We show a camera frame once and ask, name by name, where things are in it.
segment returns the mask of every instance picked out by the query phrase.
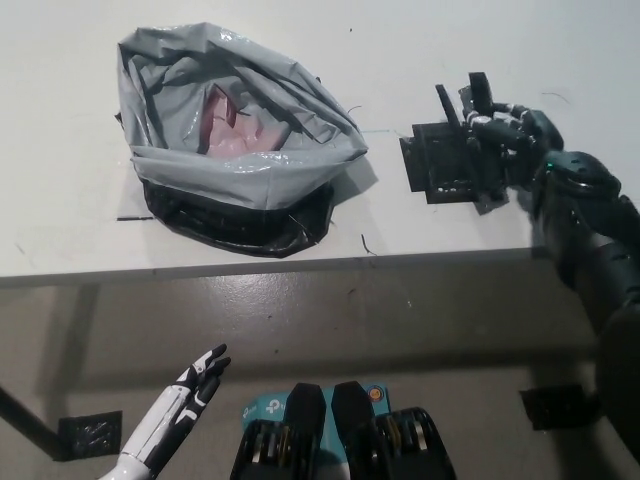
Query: bag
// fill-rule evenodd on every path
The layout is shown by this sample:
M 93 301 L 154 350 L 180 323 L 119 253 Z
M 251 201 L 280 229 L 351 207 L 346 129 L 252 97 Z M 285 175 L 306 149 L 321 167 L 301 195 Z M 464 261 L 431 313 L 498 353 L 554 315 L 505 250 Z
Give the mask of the bag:
M 297 62 L 210 24 L 119 44 L 122 126 L 151 212 L 211 245 L 283 257 L 328 230 L 331 179 L 367 146 Z

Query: gray plastic bag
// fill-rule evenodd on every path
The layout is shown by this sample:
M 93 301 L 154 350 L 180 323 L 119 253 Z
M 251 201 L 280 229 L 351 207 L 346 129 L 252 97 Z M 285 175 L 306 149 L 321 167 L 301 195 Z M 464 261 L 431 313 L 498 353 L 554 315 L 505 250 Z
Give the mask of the gray plastic bag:
M 288 208 L 367 151 L 317 78 L 214 25 L 136 30 L 119 44 L 118 85 L 122 125 L 143 182 L 217 202 Z M 277 132 L 279 149 L 205 155 L 204 109 L 218 91 L 238 115 Z

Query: white robotic hand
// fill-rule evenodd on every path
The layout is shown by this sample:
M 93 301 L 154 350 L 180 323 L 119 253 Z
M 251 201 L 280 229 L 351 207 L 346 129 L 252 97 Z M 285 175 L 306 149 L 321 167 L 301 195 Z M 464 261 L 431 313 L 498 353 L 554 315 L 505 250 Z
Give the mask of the white robotic hand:
M 222 344 L 196 360 L 164 389 L 101 480 L 151 480 L 162 471 L 213 398 L 231 359 Z

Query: white table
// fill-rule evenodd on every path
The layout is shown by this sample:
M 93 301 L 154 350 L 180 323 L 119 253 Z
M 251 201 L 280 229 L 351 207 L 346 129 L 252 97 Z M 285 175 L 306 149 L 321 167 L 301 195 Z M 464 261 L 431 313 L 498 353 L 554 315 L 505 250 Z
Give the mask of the white table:
M 640 198 L 633 0 L 24 0 L 5 1 L 0 12 L 0 286 L 526 252 L 531 225 L 516 202 L 479 217 L 470 204 L 428 205 L 409 190 L 398 134 L 442 120 L 434 84 L 455 90 L 469 71 L 487 72 L 498 101 L 545 110 L 568 149 L 601 158 Z M 363 192 L 337 206 L 318 246 L 284 260 L 253 258 L 157 221 L 116 221 L 130 168 L 113 118 L 116 43 L 137 26 L 201 21 L 290 55 L 345 108 L 361 106 L 352 115 L 371 168 L 349 172 Z

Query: gray floor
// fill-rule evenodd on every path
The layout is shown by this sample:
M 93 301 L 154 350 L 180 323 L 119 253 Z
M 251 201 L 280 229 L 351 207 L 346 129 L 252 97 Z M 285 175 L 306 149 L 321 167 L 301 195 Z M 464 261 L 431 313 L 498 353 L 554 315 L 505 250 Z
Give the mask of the gray floor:
M 160 478 L 228 478 L 253 397 L 345 379 L 426 408 L 460 479 L 640 478 L 606 421 L 531 430 L 518 392 L 590 385 L 594 345 L 541 260 L 4 290 L 0 316 L 5 388 L 50 425 L 123 410 L 125 438 L 185 365 L 228 343 L 223 386 Z M 93 479 L 114 461 L 55 464 L 0 422 L 0 479 Z

